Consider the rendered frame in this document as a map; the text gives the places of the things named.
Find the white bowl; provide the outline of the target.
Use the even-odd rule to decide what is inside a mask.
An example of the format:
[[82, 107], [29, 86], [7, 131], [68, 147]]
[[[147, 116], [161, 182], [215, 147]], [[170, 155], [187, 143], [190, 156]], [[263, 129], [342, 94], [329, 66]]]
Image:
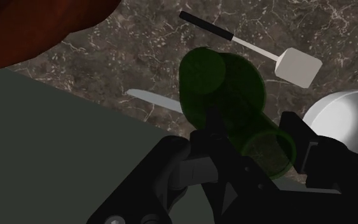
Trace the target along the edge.
[[358, 90], [335, 92], [319, 99], [303, 121], [317, 135], [338, 140], [358, 153]]

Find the dark green glass bottle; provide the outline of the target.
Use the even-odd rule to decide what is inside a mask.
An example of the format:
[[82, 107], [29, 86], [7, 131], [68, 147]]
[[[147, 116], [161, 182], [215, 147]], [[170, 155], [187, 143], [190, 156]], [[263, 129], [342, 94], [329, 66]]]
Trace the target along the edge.
[[235, 149], [250, 156], [268, 177], [277, 179], [292, 167], [296, 146], [263, 113], [265, 101], [264, 81], [244, 57], [198, 47], [182, 58], [179, 102], [187, 121], [196, 129], [204, 128], [206, 111], [216, 106]]

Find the dark red rounded object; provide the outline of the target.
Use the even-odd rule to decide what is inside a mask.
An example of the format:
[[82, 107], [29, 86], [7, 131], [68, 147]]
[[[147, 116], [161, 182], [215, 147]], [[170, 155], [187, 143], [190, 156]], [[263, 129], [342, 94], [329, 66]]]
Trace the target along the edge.
[[122, 0], [0, 0], [0, 68], [49, 50], [101, 23]]

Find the grey robot stand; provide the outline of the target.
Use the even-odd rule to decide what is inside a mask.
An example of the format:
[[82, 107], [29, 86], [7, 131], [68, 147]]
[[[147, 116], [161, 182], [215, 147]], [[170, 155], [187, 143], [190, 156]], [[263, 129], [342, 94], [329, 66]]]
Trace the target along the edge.
[[0, 224], [86, 224], [167, 131], [0, 70]]

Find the grey knife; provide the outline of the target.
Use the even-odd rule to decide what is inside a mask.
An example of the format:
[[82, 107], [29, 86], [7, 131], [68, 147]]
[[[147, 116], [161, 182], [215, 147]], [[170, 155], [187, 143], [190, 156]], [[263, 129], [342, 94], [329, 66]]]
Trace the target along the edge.
[[173, 100], [171, 98], [158, 95], [150, 91], [134, 89], [134, 88], [127, 90], [127, 94], [136, 97], [138, 99], [141, 99], [143, 101], [149, 102], [151, 104], [155, 104], [157, 106], [161, 106], [163, 108], [183, 114], [181, 103], [177, 100]]

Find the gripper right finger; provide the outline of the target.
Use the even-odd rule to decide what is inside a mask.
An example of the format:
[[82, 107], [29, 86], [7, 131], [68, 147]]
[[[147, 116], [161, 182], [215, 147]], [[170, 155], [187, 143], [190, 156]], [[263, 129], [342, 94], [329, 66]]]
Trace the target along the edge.
[[316, 134], [292, 111], [282, 113], [279, 129], [294, 142], [292, 164], [297, 173], [307, 175], [306, 187], [358, 195], [358, 153], [339, 140]]

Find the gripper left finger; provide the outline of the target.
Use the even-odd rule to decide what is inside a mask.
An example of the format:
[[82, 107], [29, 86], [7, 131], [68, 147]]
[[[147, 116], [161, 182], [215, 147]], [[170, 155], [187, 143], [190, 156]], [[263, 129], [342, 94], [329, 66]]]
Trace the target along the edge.
[[190, 138], [163, 137], [89, 217], [86, 224], [173, 224], [170, 210], [201, 185], [214, 224], [240, 224], [259, 213], [278, 187], [228, 140], [217, 108]]

